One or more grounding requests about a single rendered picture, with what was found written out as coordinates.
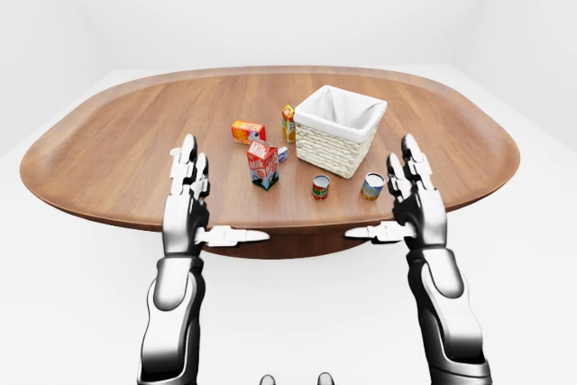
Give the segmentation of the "orange juice carton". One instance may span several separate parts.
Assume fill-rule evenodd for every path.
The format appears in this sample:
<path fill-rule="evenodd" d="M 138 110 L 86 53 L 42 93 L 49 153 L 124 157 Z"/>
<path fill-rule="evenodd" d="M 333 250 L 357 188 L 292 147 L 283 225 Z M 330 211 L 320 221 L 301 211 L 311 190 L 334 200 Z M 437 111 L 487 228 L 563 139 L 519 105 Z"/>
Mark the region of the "orange juice carton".
<path fill-rule="evenodd" d="M 286 104 L 282 109 L 282 132 L 286 142 L 296 141 L 296 124 L 294 122 L 295 107 Z"/>

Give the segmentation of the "woven basket with white liner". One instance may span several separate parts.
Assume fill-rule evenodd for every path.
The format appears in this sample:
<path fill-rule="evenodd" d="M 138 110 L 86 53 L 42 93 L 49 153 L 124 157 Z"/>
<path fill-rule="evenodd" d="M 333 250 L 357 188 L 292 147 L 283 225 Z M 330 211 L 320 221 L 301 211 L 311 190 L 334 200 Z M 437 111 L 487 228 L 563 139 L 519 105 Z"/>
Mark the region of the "woven basket with white liner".
<path fill-rule="evenodd" d="M 295 108 L 296 154 L 349 179 L 371 147 L 388 103 L 324 85 Z"/>

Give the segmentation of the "red tomato sauce tin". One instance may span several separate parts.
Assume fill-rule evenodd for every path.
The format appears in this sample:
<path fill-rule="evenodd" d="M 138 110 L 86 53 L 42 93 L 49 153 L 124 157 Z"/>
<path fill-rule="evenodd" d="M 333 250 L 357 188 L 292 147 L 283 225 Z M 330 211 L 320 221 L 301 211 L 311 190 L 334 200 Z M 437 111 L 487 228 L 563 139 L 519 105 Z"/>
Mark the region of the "red tomato sauce tin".
<path fill-rule="evenodd" d="M 330 186 L 330 179 L 326 175 L 316 175 L 313 178 L 312 195 L 315 200 L 326 199 Z"/>

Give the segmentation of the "red and white milk carton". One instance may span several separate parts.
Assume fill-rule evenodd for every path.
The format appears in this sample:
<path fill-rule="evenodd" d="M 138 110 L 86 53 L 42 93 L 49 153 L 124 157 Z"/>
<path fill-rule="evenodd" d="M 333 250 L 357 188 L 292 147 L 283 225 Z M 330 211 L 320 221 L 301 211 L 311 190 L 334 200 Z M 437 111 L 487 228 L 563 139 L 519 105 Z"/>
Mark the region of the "red and white milk carton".
<path fill-rule="evenodd" d="M 269 190 L 279 180 L 278 149 L 259 139 L 252 140 L 247 151 L 251 180 Z"/>

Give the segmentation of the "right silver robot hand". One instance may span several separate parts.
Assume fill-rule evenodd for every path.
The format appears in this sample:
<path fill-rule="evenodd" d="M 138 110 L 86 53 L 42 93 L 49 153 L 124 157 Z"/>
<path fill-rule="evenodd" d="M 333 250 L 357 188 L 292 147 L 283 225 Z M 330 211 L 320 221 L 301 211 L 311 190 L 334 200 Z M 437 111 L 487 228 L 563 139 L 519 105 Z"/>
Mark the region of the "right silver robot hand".
<path fill-rule="evenodd" d="M 387 158 L 388 189 L 394 197 L 394 221 L 352 228 L 347 238 L 372 243 L 403 241 L 411 250 L 446 246 L 447 218 L 444 202 L 431 180 L 432 170 L 426 155 L 410 133 L 401 141 L 402 157 Z"/>

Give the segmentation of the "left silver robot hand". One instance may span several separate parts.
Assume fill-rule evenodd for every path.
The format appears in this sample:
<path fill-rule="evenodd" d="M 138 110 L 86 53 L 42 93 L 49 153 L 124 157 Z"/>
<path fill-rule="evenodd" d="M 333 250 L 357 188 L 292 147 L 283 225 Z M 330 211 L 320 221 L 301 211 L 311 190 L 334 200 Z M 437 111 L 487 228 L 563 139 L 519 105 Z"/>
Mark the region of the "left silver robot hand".
<path fill-rule="evenodd" d="M 187 134 L 182 146 L 170 151 L 171 187 L 162 220 L 163 249 L 166 255 L 197 255 L 203 245 L 234 247 L 238 243 L 266 241 L 262 231 L 233 229 L 216 225 L 208 230 L 209 212 L 205 198 L 210 194 L 208 159 L 197 150 L 197 141 Z"/>

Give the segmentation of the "orange butter box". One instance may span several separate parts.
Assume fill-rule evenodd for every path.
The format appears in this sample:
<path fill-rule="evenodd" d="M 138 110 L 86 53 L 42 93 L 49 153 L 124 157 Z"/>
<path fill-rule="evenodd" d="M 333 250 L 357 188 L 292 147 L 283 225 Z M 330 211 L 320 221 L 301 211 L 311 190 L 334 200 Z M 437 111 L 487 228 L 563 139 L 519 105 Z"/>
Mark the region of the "orange butter box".
<path fill-rule="evenodd" d="M 242 144 L 250 144 L 254 139 L 266 140 L 264 124 L 235 120 L 231 125 L 231 132 L 234 141 Z"/>

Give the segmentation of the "blue and yellow tin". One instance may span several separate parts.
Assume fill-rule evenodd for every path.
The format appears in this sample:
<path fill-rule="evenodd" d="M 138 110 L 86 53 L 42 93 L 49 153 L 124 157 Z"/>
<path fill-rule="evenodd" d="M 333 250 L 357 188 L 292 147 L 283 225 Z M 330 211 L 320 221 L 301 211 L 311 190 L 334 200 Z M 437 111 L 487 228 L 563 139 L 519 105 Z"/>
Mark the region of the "blue and yellow tin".
<path fill-rule="evenodd" d="M 361 194 L 367 200 L 376 200 L 385 184 L 385 179 L 377 172 L 368 173 L 363 181 Z"/>

